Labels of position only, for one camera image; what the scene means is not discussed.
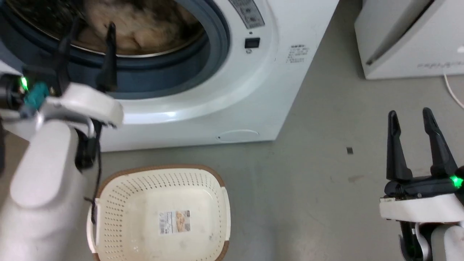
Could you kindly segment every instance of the front-loading washing machine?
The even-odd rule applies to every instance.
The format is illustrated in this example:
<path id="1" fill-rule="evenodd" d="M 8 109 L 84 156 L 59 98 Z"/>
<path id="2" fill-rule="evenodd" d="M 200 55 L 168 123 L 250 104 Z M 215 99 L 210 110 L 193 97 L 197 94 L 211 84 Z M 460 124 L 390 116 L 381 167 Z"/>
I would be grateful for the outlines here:
<path id="1" fill-rule="evenodd" d="M 0 70 L 19 74 L 47 59 L 72 16 L 44 18 L 47 5 L 69 1 L 0 2 Z M 173 50 L 118 53 L 118 89 L 109 94 L 123 105 L 124 125 L 103 131 L 103 151 L 275 140 L 338 0 L 176 2 L 201 29 Z M 102 62 L 103 53 L 74 42 L 72 81 L 94 86 Z M 25 139 L 35 132 L 31 122 L 5 128 Z"/>

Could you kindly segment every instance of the warning label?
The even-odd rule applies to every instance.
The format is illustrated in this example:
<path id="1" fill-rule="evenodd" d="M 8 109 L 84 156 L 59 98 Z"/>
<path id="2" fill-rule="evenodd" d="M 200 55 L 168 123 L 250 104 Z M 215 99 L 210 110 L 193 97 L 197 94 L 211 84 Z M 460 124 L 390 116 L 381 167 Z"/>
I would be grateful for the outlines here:
<path id="1" fill-rule="evenodd" d="M 287 64 L 303 63 L 308 56 L 309 47 L 306 45 L 292 45 L 290 46 L 289 55 L 287 57 Z"/>
<path id="2" fill-rule="evenodd" d="M 171 235 L 190 231 L 190 211 L 168 211 L 159 214 L 160 234 Z"/>

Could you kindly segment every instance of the concrete floor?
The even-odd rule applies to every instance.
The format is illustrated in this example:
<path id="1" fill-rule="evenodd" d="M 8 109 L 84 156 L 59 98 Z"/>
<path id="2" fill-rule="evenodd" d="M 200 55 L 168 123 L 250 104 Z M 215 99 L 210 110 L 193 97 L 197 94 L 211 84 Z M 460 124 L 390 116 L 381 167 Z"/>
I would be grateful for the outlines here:
<path id="1" fill-rule="evenodd" d="M 402 260 L 399 224 L 382 220 L 378 210 L 386 184 L 387 114 L 397 111 L 408 166 L 423 176 L 432 159 L 422 108 L 433 110 L 458 163 L 464 163 L 464 111 L 441 78 L 363 80 L 353 29 L 359 8 L 355 0 L 338 6 L 277 141 L 107 153 L 104 176 L 171 163 L 216 169 L 232 208 L 225 261 Z M 458 88 L 464 77 L 450 81 L 464 99 Z M 8 136 L 7 176 L 26 145 Z M 0 199 L 7 180 L 0 180 Z M 83 212 L 67 261 L 91 260 L 84 220 Z"/>

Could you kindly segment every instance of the basket label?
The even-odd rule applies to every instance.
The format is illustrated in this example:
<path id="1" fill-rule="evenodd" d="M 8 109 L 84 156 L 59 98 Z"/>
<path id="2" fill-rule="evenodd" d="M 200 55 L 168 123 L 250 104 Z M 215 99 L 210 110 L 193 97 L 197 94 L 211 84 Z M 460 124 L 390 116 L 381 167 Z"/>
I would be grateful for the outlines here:
<path id="1" fill-rule="evenodd" d="M 162 212 L 159 217 L 161 235 L 190 231 L 190 210 Z"/>

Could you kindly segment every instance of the white basket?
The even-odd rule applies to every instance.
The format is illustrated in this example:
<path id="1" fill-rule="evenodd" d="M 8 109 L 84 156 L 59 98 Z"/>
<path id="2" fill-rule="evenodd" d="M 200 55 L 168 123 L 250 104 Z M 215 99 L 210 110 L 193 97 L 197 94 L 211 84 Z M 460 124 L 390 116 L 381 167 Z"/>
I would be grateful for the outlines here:
<path id="1" fill-rule="evenodd" d="M 222 179 L 208 167 L 118 172 L 103 182 L 96 203 L 96 239 L 91 209 L 87 219 L 96 261 L 220 261 L 228 249 L 229 197 Z"/>

